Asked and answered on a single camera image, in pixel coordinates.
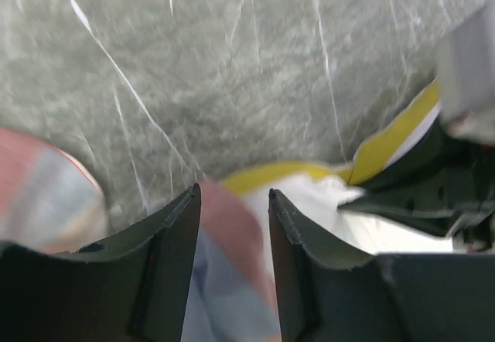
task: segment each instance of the white fabric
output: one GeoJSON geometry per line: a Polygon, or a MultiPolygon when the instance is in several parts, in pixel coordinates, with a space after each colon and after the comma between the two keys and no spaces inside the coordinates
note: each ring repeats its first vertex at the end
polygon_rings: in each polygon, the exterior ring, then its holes
{"type": "Polygon", "coordinates": [[[295,174],[258,188],[243,197],[260,221],[265,240],[265,257],[273,272],[268,226],[268,192],[277,189],[318,225],[347,243],[371,254],[380,252],[452,252],[451,239],[439,239],[370,214],[337,213],[338,204],[363,194],[348,187],[338,176],[318,182],[304,174],[295,174]]]}

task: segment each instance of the gray stone floor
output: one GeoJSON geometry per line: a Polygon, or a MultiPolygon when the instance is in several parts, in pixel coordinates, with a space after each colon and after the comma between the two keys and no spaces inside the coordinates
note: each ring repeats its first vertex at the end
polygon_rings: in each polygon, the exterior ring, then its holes
{"type": "Polygon", "coordinates": [[[81,160],[118,230],[204,174],[350,159],[484,1],[0,0],[0,126],[81,160]]]}

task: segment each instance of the pink fabric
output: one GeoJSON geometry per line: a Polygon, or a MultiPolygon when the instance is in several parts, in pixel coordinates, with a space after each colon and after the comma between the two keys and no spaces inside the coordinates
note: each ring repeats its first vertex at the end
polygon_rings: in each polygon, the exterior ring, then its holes
{"type": "Polygon", "coordinates": [[[202,182],[201,199],[202,228],[276,312],[275,283],[265,264],[258,221],[242,201],[220,184],[202,182]]]}
{"type": "Polygon", "coordinates": [[[0,217],[10,207],[19,188],[43,150],[44,144],[0,128],[0,217]]]}

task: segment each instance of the light blue fabric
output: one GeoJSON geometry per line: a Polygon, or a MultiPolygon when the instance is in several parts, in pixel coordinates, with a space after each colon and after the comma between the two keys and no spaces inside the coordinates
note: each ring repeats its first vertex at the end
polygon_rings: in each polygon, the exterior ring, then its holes
{"type": "Polygon", "coordinates": [[[183,341],[258,342],[277,333],[277,316],[218,245],[200,230],[183,341]]]}

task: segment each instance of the blurry object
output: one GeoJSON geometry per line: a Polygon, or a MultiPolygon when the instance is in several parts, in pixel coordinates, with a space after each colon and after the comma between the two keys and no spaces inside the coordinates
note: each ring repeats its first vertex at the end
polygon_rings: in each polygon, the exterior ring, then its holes
{"type": "Polygon", "coordinates": [[[0,128],[0,240],[55,253],[108,235],[103,191],[72,156],[0,128]]]}
{"type": "Polygon", "coordinates": [[[347,186],[338,176],[327,176],[315,181],[300,173],[274,181],[243,197],[267,232],[265,246],[269,251],[267,195],[270,188],[282,191],[308,219],[366,253],[452,252],[450,238],[437,238],[373,214],[338,212],[340,203],[362,197],[364,189],[347,186]]]}
{"type": "Polygon", "coordinates": [[[460,250],[493,246],[495,150],[453,139],[438,121],[397,162],[360,184],[366,193],[341,211],[376,214],[460,250]]]}
{"type": "Polygon", "coordinates": [[[270,235],[284,342],[493,340],[492,255],[370,255],[280,191],[270,235]]]}
{"type": "MultiPolygon", "coordinates": [[[[242,200],[220,183],[203,181],[201,200],[183,340],[279,339],[273,271],[268,271],[264,256],[268,232],[242,200]]],[[[263,218],[268,223],[267,211],[263,218]]]]}
{"type": "Polygon", "coordinates": [[[483,2],[0,1],[2,124],[101,171],[112,229],[202,171],[350,160],[427,84],[439,36],[483,2]]]}
{"type": "Polygon", "coordinates": [[[445,35],[437,47],[440,119],[458,139],[495,145],[495,4],[445,35]]]}
{"type": "Polygon", "coordinates": [[[77,253],[0,241],[2,342],[180,342],[200,208],[196,185],[77,253]]]}

